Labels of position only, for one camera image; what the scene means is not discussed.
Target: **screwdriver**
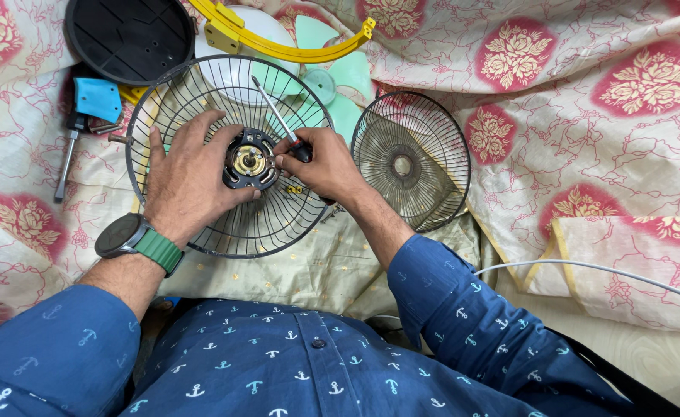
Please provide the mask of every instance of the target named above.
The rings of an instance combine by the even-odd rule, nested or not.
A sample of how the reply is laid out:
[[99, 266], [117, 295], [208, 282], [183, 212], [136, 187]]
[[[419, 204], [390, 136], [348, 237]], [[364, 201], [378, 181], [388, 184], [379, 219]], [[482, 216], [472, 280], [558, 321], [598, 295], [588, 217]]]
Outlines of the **screwdriver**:
[[[312, 162], [312, 148], [309, 146], [304, 140], [301, 138], [297, 137], [295, 133], [291, 129], [289, 129], [288, 125], [286, 122], [284, 122], [283, 117], [279, 114], [279, 111], [275, 108], [271, 100], [268, 98], [268, 94], [266, 94], [265, 90], [263, 90], [263, 87], [260, 85], [260, 82], [258, 82], [258, 79], [255, 78], [255, 76], [252, 76], [252, 82], [255, 83], [255, 87], [260, 90], [260, 94], [263, 96], [263, 100], [265, 100], [266, 103], [268, 103], [268, 107], [273, 112], [273, 115], [275, 115], [275, 118], [278, 119], [280, 125], [284, 128], [286, 133], [289, 135], [289, 140], [291, 141], [291, 144], [289, 145], [289, 149], [293, 151], [294, 155], [296, 158], [303, 163], [310, 163]], [[325, 204], [327, 205], [333, 205], [335, 204], [335, 200], [330, 200], [329, 198], [324, 198], [324, 197], [319, 197], [320, 200], [324, 201]]]

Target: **watch face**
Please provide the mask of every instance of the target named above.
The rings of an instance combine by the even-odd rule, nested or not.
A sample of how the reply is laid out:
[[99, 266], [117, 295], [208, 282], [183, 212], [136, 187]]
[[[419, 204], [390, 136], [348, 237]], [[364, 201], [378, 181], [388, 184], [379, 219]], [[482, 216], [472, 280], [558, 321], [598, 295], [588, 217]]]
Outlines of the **watch face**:
[[129, 213], [119, 218], [100, 234], [98, 240], [95, 241], [95, 251], [100, 254], [118, 249], [134, 236], [134, 232], [139, 229], [139, 224], [140, 220], [137, 214]]

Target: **fan motor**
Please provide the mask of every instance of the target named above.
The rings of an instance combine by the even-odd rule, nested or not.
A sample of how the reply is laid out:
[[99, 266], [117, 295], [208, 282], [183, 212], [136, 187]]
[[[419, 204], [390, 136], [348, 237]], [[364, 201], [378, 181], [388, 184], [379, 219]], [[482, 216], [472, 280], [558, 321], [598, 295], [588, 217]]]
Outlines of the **fan motor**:
[[279, 178], [275, 167], [275, 142], [259, 129], [244, 128], [226, 149], [222, 180], [232, 189], [269, 188]]

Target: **red and black screwdriver handle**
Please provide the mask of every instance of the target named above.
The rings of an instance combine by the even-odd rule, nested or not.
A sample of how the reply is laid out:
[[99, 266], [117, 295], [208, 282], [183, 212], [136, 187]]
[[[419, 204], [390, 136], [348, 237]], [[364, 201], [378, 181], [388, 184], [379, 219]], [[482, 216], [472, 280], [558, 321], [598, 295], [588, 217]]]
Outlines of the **red and black screwdriver handle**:
[[[296, 156], [296, 158], [303, 163], [312, 162], [312, 147], [309, 146], [305, 141], [301, 140], [301, 138], [296, 137], [293, 132], [291, 132], [291, 139], [294, 139], [294, 141], [291, 142], [289, 149], [293, 151], [294, 156]], [[334, 205], [337, 203], [335, 200], [330, 200], [329, 198], [324, 198], [322, 196], [319, 198], [327, 205]]]

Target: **shirt sleeve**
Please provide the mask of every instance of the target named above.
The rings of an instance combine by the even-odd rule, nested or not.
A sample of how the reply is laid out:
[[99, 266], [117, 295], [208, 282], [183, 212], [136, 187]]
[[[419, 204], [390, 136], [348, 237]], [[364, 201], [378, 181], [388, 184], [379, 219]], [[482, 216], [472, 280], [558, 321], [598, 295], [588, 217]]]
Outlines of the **shirt sleeve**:
[[633, 415], [559, 336], [474, 276], [474, 267], [440, 242], [412, 236], [394, 256], [389, 288], [401, 325], [437, 360], [547, 415]]
[[123, 406], [139, 347], [131, 309], [74, 285], [0, 326], [3, 415], [102, 415]]

